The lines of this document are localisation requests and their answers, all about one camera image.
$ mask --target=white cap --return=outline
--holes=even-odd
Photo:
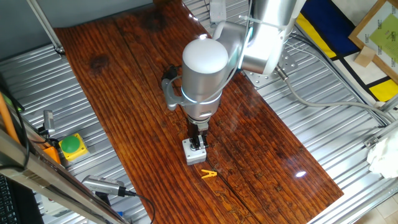
[[[228,53],[216,40],[196,39],[185,47],[182,60],[194,72],[211,74],[226,66]]]

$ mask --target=wood grain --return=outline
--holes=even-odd
[[[398,9],[398,0],[378,0],[375,5],[371,8],[371,10],[365,15],[365,17],[361,20],[358,26],[355,27],[353,32],[348,36],[348,38],[360,49],[362,49],[365,44],[358,38],[358,34],[364,29],[366,24],[372,19],[372,17],[380,10],[380,8],[388,1],[394,7]],[[377,54],[373,57],[372,60],[383,72],[386,73],[396,84],[398,84],[398,74],[388,65],[386,64]]]
[[[310,221],[342,191],[241,74],[210,120],[207,161],[186,165],[186,115],[167,109],[160,78],[206,34],[189,14],[173,1],[56,29],[137,193],[155,202],[156,223]]]

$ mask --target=green button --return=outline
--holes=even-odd
[[[74,153],[80,147],[80,141],[76,136],[68,136],[61,143],[61,149],[67,153]]]

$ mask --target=metal grid platform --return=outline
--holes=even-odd
[[[206,8],[208,1],[184,2],[212,34],[214,27],[210,25]],[[246,0],[227,0],[228,20],[245,23],[238,16],[246,14],[247,9]],[[298,63],[297,70],[289,74],[290,80],[306,100],[320,103],[359,101],[344,77],[332,73],[312,56],[288,47],[287,50]],[[14,96],[26,107],[24,117],[34,126],[42,125],[44,109],[53,110],[57,127],[55,138],[62,139],[73,133],[82,136],[90,153],[66,166],[78,180],[88,174],[100,175],[121,180],[133,189],[67,59],[56,54],[52,46],[47,46],[0,62],[0,71]],[[278,78],[268,79],[257,90],[345,193],[311,223],[353,222],[398,191],[396,179],[384,179],[368,171],[368,150],[363,141],[380,129],[378,121],[367,111],[350,106],[306,107],[296,102]],[[44,213],[39,196],[37,201]],[[149,223],[138,198],[112,197],[110,201],[116,211],[124,211],[124,216],[135,223]],[[45,223],[54,224],[86,222],[84,217],[73,212],[59,218],[48,215],[43,218]]]

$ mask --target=yellow panel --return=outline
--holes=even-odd
[[[383,102],[398,94],[398,85],[392,80],[385,81],[369,89],[377,99]]]
[[[319,46],[319,48],[324,51],[324,53],[328,57],[336,57],[336,53],[330,50],[329,46],[325,43],[325,41],[323,41],[321,36],[319,36],[318,32],[313,28],[311,23],[306,18],[304,18],[301,13],[298,15],[297,23],[312,38],[312,40]]]

